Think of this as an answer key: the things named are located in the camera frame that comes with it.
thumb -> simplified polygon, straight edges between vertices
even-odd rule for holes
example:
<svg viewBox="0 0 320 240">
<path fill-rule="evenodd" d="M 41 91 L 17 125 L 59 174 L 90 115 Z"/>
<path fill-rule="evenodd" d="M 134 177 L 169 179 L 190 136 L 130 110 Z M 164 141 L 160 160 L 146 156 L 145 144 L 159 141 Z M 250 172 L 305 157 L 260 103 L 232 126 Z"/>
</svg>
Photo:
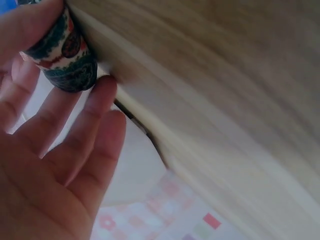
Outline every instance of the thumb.
<svg viewBox="0 0 320 240">
<path fill-rule="evenodd" d="M 63 0 L 43 0 L 0 16 L 0 66 L 36 44 L 56 22 L 63 6 Z"/>
</svg>

light wood grain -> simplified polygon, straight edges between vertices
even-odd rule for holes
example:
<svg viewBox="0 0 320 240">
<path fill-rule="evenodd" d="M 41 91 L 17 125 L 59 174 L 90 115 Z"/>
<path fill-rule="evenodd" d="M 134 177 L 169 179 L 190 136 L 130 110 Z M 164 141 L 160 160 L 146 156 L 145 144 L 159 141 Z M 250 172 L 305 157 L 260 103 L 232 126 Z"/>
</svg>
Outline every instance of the light wood grain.
<svg viewBox="0 0 320 240">
<path fill-rule="evenodd" d="M 67 2 L 177 174 L 251 239 L 319 239 L 318 1 Z"/>
</svg>

wooden surface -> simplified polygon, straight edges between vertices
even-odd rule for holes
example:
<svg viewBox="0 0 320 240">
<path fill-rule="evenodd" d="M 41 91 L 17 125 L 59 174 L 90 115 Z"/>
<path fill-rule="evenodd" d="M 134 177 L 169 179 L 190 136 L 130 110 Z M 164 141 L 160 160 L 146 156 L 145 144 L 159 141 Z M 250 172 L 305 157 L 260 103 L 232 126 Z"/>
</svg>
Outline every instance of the wooden surface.
<svg viewBox="0 0 320 240">
<path fill-rule="evenodd" d="M 319 239 L 318 1 L 67 2 L 178 175 L 251 239 Z"/>
</svg>

skin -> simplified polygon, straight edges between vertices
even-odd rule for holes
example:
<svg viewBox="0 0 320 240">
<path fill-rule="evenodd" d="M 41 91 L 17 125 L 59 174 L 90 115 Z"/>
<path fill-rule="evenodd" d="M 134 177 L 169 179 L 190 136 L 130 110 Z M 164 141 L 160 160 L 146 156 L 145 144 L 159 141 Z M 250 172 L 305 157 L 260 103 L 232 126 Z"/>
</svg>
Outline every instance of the skin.
<svg viewBox="0 0 320 240">
<path fill-rule="evenodd" d="M 110 111 L 117 90 L 110 76 L 97 80 L 67 137 L 51 151 L 79 93 L 54 88 L 33 118 L 7 133 L 40 73 L 18 52 L 34 45 L 62 9 L 62 0 L 46 0 L 0 17 L 0 239 L 88 240 L 123 145 L 126 119 Z"/>
</svg>

pink checkered fabric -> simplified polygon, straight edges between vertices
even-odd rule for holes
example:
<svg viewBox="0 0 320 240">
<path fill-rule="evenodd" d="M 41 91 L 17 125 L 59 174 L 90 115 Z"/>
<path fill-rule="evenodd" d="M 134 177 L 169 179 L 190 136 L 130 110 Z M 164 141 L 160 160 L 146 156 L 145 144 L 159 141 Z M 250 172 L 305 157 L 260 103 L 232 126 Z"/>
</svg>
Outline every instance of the pink checkered fabric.
<svg viewBox="0 0 320 240">
<path fill-rule="evenodd" d="M 195 198 L 190 187 L 168 171 L 144 202 L 101 208 L 91 240 L 154 240 Z"/>
</svg>

